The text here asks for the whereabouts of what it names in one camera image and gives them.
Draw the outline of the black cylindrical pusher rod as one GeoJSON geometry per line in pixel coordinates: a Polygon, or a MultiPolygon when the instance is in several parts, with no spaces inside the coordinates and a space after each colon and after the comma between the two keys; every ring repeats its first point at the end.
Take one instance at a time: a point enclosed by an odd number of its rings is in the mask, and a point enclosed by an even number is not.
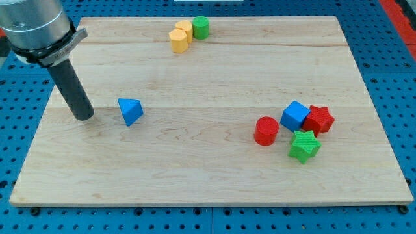
{"type": "Polygon", "coordinates": [[[94,115],[94,108],[71,64],[66,59],[56,66],[47,68],[72,114],[77,120],[85,121],[94,115]]]}

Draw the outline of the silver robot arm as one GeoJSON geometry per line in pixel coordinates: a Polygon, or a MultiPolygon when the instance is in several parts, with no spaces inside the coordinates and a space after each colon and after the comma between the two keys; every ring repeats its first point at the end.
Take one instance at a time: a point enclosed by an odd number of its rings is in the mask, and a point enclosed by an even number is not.
{"type": "Polygon", "coordinates": [[[1,29],[24,63],[45,68],[77,120],[94,115],[94,108],[69,60],[87,36],[76,29],[59,0],[1,0],[1,29]]]}

